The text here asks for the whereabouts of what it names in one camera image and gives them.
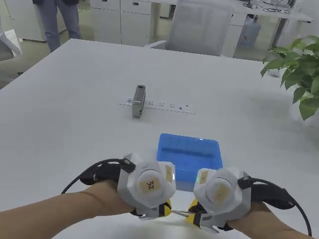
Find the wrist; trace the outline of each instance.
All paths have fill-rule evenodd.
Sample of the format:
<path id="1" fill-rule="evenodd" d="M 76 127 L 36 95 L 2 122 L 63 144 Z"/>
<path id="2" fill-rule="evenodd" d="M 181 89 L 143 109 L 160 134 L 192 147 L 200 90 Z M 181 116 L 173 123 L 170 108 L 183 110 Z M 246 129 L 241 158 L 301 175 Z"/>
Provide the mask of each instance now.
<path id="1" fill-rule="evenodd" d="M 83 219 L 91 219 L 97 217 L 101 210 L 101 203 L 90 193 L 77 192 L 75 193 L 80 205 L 80 210 L 83 212 Z"/>

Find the black strap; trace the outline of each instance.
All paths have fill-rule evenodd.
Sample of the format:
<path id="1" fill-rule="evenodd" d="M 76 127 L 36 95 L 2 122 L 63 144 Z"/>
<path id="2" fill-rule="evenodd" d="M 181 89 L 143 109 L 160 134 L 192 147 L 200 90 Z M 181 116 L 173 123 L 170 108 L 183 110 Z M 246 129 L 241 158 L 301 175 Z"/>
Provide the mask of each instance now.
<path id="1" fill-rule="evenodd" d="M 223 230 L 223 231 L 225 231 L 225 232 L 233 230 L 233 228 L 231 228 L 231 227 L 228 225 L 228 223 L 226 223 L 224 227 L 218 227 L 218 229 L 221 229 L 221 230 Z"/>
<path id="2" fill-rule="evenodd" d="M 101 166 L 88 168 L 80 175 L 80 181 L 86 185 L 93 185 L 105 180 L 113 180 L 118 183 L 120 178 L 121 166 L 115 163 L 105 163 Z"/>
<path id="3" fill-rule="evenodd" d="M 291 209 L 295 206 L 286 189 L 279 189 L 268 184 L 254 184 L 251 187 L 251 201 L 265 202 L 281 210 Z"/>

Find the gray device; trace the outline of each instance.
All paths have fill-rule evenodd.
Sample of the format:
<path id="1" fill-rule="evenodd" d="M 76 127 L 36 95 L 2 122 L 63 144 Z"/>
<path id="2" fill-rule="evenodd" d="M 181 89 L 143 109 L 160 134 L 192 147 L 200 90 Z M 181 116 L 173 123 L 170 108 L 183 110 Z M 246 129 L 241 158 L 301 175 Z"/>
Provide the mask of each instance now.
<path id="1" fill-rule="evenodd" d="M 132 115 L 133 117 L 141 117 L 144 108 L 144 102 L 146 97 L 146 87 L 138 85 L 133 98 L 132 103 Z"/>

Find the plant leaf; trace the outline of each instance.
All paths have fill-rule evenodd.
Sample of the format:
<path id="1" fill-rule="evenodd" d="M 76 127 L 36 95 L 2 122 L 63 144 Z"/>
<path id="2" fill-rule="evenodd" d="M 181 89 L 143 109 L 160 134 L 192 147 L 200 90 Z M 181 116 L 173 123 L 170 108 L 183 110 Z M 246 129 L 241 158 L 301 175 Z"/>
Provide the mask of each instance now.
<path id="1" fill-rule="evenodd" d="M 307 36 L 306 38 L 309 38 L 309 39 L 314 40 L 314 41 L 319 41 L 319 37 L 313 36 L 313 35 Z"/>
<path id="2" fill-rule="evenodd" d="M 300 42 L 302 42 L 302 38 L 297 38 L 294 42 L 290 45 L 290 49 L 292 50 L 295 46 L 297 46 Z"/>
<path id="3" fill-rule="evenodd" d="M 299 59 L 296 60 L 299 63 L 298 69 L 301 69 L 310 76 L 313 76 L 317 68 L 319 67 L 319 60 L 312 55 L 302 55 Z"/>
<path id="4" fill-rule="evenodd" d="M 305 75 L 306 75 L 305 72 L 300 69 L 296 69 L 292 73 L 290 73 L 285 78 L 286 90 L 289 89 L 291 86 L 294 86 L 295 84 L 297 84 L 299 81 L 301 81 Z"/>
<path id="5" fill-rule="evenodd" d="M 282 53 L 282 54 L 286 55 L 289 52 L 289 49 L 287 49 L 286 47 L 277 46 L 273 50 L 270 50 L 270 52 L 277 53 L 277 54 Z"/>
<path id="6" fill-rule="evenodd" d="M 290 62 L 290 61 L 292 61 L 292 60 L 294 60 L 296 58 L 299 58 L 299 57 L 301 57 L 301 55 L 299 55 L 298 53 L 293 52 L 293 51 L 289 52 L 286 55 L 286 57 L 284 58 L 284 64 L 286 64 L 286 63 L 288 63 L 288 62 Z"/>
<path id="7" fill-rule="evenodd" d="M 304 51 L 305 48 L 306 48 L 306 46 L 307 46 L 307 45 L 301 41 L 301 42 L 299 42 L 296 46 L 294 46 L 294 48 L 297 48 L 297 49 L 299 49 L 299 50 Z"/>
<path id="8" fill-rule="evenodd" d="M 284 82 L 286 81 L 287 77 L 289 76 L 289 74 L 291 74 L 291 70 L 290 69 L 287 69 L 282 78 L 281 78 L 281 84 L 280 84 L 280 87 L 283 86 Z"/>
<path id="9" fill-rule="evenodd" d="M 267 72 L 267 70 L 270 69 L 279 69 L 281 67 L 283 63 L 283 59 L 279 58 L 279 59 L 275 59 L 271 62 L 269 62 L 260 72 L 261 76 L 263 77 L 265 75 L 265 73 Z"/>
<path id="10" fill-rule="evenodd" d="M 309 51 L 319 51 L 319 44 L 318 43 L 313 43 L 305 47 L 305 50 Z"/>
<path id="11" fill-rule="evenodd" d="M 291 86 L 294 86 L 297 83 L 298 83 L 298 81 L 285 81 L 286 90 L 289 89 Z"/>
<path id="12" fill-rule="evenodd" d="M 319 75 L 313 77 L 313 83 L 311 85 L 311 94 L 315 95 L 319 93 Z"/>
<path id="13" fill-rule="evenodd" d="M 313 116 L 319 108 L 319 97 L 307 98 L 300 102 L 299 110 L 304 120 Z"/>
<path id="14" fill-rule="evenodd" d="M 295 89 L 293 104 L 296 103 L 298 100 L 300 100 L 300 98 L 305 94 L 305 92 L 306 92 L 306 89 L 303 87 L 299 87 Z"/>

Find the desk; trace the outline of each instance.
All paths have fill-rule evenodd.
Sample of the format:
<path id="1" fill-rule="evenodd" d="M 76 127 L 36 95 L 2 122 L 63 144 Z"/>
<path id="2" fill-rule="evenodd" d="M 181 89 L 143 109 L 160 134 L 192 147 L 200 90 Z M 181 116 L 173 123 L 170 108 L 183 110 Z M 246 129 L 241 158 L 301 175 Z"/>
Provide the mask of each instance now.
<path id="1" fill-rule="evenodd" d="M 295 124 L 292 97 L 278 79 L 261 79 L 261 69 L 254 61 L 68 41 L 0 90 L 0 211 L 59 194 L 98 160 L 132 151 L 154 159 L 166 132 L 215 139 L 225 167 L 285 186 L 318 237 L 319 132 Z M 147 98 L 193 104 L 196 113 L 145 109 L 133 119 L 118 102 L 137 84 L 146 85 Z M 178 191 L 172 203 L 184 210 L 192 199 Z M 306 231 L 297 210 L 276 213 Z M 121 215 L 84 221 L 56 238 L 245 238 L 183 225 L 177 215 L 152 222 Z"/>

